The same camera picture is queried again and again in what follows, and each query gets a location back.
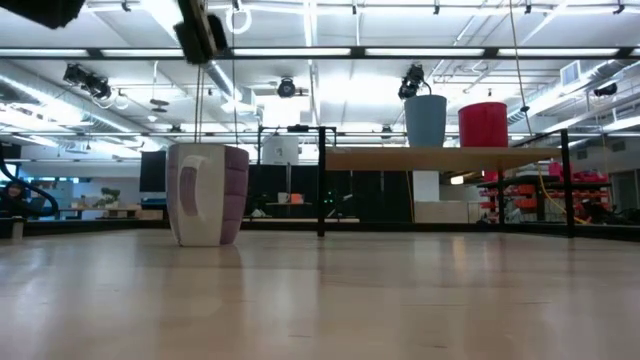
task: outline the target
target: floor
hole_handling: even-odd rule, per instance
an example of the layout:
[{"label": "floor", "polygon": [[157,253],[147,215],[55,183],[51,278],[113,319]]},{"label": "floor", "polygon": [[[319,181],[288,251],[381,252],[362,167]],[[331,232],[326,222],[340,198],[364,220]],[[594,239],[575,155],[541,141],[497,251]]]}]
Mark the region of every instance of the floor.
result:
[{"label": "floor", "polygon": [[0,246],[0,359],[637,359],[640,245],[168,231]]}]

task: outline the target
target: red bucket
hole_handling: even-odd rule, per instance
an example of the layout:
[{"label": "red bucket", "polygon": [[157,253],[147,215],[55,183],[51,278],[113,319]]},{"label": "red bucket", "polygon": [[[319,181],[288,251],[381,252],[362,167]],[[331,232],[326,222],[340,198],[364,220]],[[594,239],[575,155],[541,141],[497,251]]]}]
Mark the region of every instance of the red bucket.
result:
[{"label": "red bucket", "polygon": [[507,105],[487,102],[458,111],[461,147],[508,147]]}]

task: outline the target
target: person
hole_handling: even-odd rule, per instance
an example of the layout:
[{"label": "person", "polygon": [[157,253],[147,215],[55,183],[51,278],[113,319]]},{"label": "person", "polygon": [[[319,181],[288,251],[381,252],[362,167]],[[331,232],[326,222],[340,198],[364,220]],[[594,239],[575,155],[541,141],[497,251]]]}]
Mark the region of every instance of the person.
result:
[{"label": "person", "polygon": [[[25,206],[27,205],[25,200],[25,191],[22,185],[18,183],[9,183],[4,187],[3,192],[7,197],[10,197],[14,201],[21,201]],[[0,217],[10,218],[13,216],[25,215],[24,210],[14,205],[12,201],[6,200],[5,197],[0,198]]]}]

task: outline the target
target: ceiling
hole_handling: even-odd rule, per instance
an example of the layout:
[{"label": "ceiling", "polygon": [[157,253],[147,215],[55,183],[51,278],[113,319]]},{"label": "ceiling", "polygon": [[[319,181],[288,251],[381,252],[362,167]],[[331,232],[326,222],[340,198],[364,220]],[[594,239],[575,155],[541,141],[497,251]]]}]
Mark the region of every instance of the ceiling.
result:
[{"label": "ceiling", "polygon": [[[176,42],[167,31],[163,17],[172,15],[167,1],[128,0],[130,12],[121,8],[119,0],[88,0],[80,16],[66,28],[50,30],[4,10],[0,10],[0,47],[174,47]],[[231,1],[210,0],[209,6],[221,19]],[[252,22],[242,34],[227,39],[232,47],[285,46],[513,46],[508,0],[440,0],[440,15],[432,15],[430,1],[400,0],[271,0],[249,1]],[[522,46],[638,46],[640,43],[640,1],[624,1],[626,10],[613,15],[617,0],[562,1],[532,0],[534,11],[524,14],[525,1],[515,11],[518,41]],[[357,14],[352,5],[357,5]],[[306,8],[311,8],[305,15]],[[244,14],[234,15],[236,27],[244,22]],[[35,79],[55,85],[43,89],[39,83],[26,86],[65,101],[82,111],[93,111],[90,98],[78,88],[68,88],[62,80],[64,60],[0,60],[25,70]],[[249,88],[257,95],[256,103],[266,111],[295,107],[311,117],[312,102],[308,96],[286,104],[277,101],[275,89],[282,77],[293,78],[297,87],[313,87],[318,123],[338,126],[344,131],[380,131],[392,125],[402,131],[402,101],[398,98],[400,78],[412,63],[421,63],[434,93],[449,100],[450,131],[456,131],[457,111],[481,101],[501,101],[518,106],[520,88],[515,61],[464,60],[237,60],[219,61],[220,69],[237,88]],[[558,80],[560,69],[569,60],[522,61],[523,89],[531,95]],[[182,61],[160,61],[154,85],[154,62],[151,61],[73,61],[87,70],[109,78],[109,84],[129,99],[120,110],[111,106],[101,112],[102,118],[119,119],[137,130],[166,131],[180,124],[192,131],[196,118],[196,85],[198,69]],[[1,73],[11,77],[11,73]],[[635,92],[635,77],[626,79],[628,94]],[[228,101],[205,76],[203,121],[205,131],[232,131],[238,121],[239,131],[256,130],[258,111],[253,114],[225,112]],[[150,99],[170,102],[165,114],[148,116],[154,107]],[[586,96],[573,96],[539,115],[562,121],[586,111]],[[277,116],[270,114],[277,125]]]}]

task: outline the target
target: light wooden floor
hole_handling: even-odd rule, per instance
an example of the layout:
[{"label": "light wooden floor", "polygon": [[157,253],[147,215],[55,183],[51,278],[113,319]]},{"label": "light wooden floor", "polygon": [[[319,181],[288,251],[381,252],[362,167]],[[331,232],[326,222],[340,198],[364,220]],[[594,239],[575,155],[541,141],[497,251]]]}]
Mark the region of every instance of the light wooden floor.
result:
[{"label": "light wooden floor", "polygon": [[491,234],[168,231],[0,246],[0,359],[620,360],[640,245]]}]

